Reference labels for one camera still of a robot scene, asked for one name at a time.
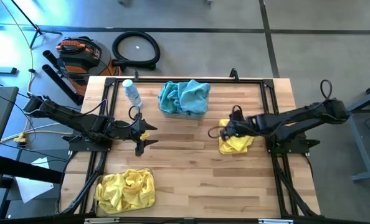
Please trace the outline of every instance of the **shop vacuum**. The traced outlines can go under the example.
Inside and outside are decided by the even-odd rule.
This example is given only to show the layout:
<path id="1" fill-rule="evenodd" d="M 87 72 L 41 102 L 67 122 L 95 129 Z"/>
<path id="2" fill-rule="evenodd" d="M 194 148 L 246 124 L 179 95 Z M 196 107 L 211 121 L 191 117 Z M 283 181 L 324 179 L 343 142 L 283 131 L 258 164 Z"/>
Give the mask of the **shop vacuum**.
<path id="1" fill-rule="evenodd" d="M 153 46 L 155 56 L 151 60 L 133 61 L 120 55 L 118 44 L 132 36 L 142 37 Z M 160 49 L 156 41 L 150 35 L 138 31 L 125 32 L 115 39 L 112 51 L 116 59 L 112 59 L 105 45 L 89 37 L 67 37 L 56 46 L 56 51 L 59 55 L 57 58 L 49 50 L 42 54 L 58 72 L 56 73 L 49 65 L 42 66 L 42 69 L 78 105 L 82 104 L 90 76 L 117 76 L 121 75 L 121 71 L 126 67 L 154 70 L 160 59 Z M 70 82 L 76 93 L 63 82 L 62 78 Z"/>

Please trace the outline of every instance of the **floor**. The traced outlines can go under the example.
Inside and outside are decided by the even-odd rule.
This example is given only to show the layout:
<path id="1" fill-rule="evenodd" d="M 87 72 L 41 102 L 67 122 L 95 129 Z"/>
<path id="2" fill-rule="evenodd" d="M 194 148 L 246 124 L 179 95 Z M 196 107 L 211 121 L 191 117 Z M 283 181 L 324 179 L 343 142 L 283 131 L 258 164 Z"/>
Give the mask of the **floor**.
<path id="1" fill-rule="evenodd" d="M 4 2 L 18 23 L 28 25 L 10 1 Z M 62 36 L 45 34 L 37 38 L 32 51 L 37 74 L 31 92 L 49 95 L 61 105 L 75 106 L 40 69 L 48 63 L 42 52 L 53 51 L 64 37 L 81 35 L 110 48 L 120 31 L 129 28 L 200 28 L 198 31 L 201 31 L 149 30 L 160 46 L 161 58 L 155 71 L 140 70 L 140 75 L 226 77 L 235 67 L 241 77 L 290 78 L 297 106 L 321 101 L 319 83 L 325 78 L 333 84 L 332 96 L 346 105 L 361 99 L 370 87 L 370 1 L 265 0 L 267 17 L 262 17 L 262 0 L 214 0 L 211 6 L 203 0 L 125 2 L 122 6 L 115 0 L 18 0 L 18 5 L 36 24 L 66 30 Z M 25 93 L 30 53 L 12 24 L 0 3 L 0 66 L 20 70 L 14 76 L 0 75 L 0 83 L 18 86 L 20 92 Z M 67 32 L 66 27 L 78 32 Z M 95 27 L 116 28 L 99 32 Z M 33 32 L 26 31 L 25 35 L 31 39 Z M 126 40 L 119 49 L 134 60 L 153 54 L 148 44 L 136 38 Z M 133 73 L 133 69 L 125 72 L 126 75 Z M 16 103 L 24 106 L 26 99 L 18 96 Z M 15 108 L 4 136 L 21 132 L 24 123 L 23 115 Z M 53 122 L 34 119 L 33 125 L 49 123 Z M 70 131 L 62 125 L 50 129 Z M 352 175 L 364 172 L 365 167 L 349 125 L 326 124 L 308 131 L 307 135 L 321 141 L 311 150 L 310 160 L 322 215 L 370 222 L 370 180 L 351 180 Z M 38 134 L 32 148 L 61 149 L 50 153 L 65 157 L 68 144 L 57 134 Z M 16 153 L 15 149 L 0 147 L 0 154 L 4 156 L 15 157 Z M 29 154 L 23 154 L 21 160 L 36 159 Z M 58 162 L 51 165 L 56 170 L 62 167 Z M 8 214 L 11 218 L 51 214 L 55 212 L 55 199 L 56 194 L 49 192 L 24 205 L 16 200 Z"/>

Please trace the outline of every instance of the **orange vacuum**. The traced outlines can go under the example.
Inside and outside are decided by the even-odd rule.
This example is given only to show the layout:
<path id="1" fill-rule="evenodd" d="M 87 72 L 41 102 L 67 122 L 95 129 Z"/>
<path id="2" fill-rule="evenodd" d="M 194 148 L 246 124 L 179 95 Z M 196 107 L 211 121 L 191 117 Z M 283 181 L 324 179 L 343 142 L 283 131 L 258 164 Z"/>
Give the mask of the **orange vacuum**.
<path id="1" fill-rule="evenodd" d="M 49 50 L 43 56 L 67 78 L 77 94 L 84 96 L 90 76 L 121 75 L 119 67 L 111 64 L 110 51 L 101 43 L 88 37 L 66 38 L 56 46 L 55 58 Z"/>

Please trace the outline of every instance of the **blue cloth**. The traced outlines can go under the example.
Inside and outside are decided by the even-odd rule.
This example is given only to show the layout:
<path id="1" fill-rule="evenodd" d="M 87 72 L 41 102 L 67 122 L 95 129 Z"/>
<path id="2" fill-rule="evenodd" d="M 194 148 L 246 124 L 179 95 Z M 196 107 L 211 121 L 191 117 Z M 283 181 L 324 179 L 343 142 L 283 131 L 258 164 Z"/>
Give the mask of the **blue cloth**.
<path id="1" fill-rule="evenodd" d="M 172 114 L 187 114 L 197 118 L 207 112 L 207 97 L 210 84 L 195 80 L 175 84 L 167 82 L 161 90 L 159 109 Z"/>

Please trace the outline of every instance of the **coiled hose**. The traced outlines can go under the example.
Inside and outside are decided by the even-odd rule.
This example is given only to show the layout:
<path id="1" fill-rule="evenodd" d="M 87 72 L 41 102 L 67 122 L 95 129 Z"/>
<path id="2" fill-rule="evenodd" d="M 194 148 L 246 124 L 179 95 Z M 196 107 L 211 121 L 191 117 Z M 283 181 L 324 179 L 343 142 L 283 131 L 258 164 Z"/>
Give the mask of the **coiled hose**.
<path id="1" fill-rule="evenodd" d="M 127 58 L 123 57 L 118 52 L 118 45 L 120 44 L 121 41 L 123 41 L 127 37 L 142 37 L 146 39 L 154 48 L 154 57 L 151 60 L 146 61 L 128 60 Z M 156 63 L 160 59 L 160 48 L 158 43 L 156 43 L 153 37 L 151 37 L 149 34 L 139 31 L 128 31 L 123 33 L 122 35 L 119 35 L 113 42 L 112 51 L 115 57 L 117 58 L 112 60 L 112 65 L 114 67 L 119 66 L 122 71 L 124 71 L 126 67 L 147 68 L 150 70 L 154 70 L 156 68 Z"/>

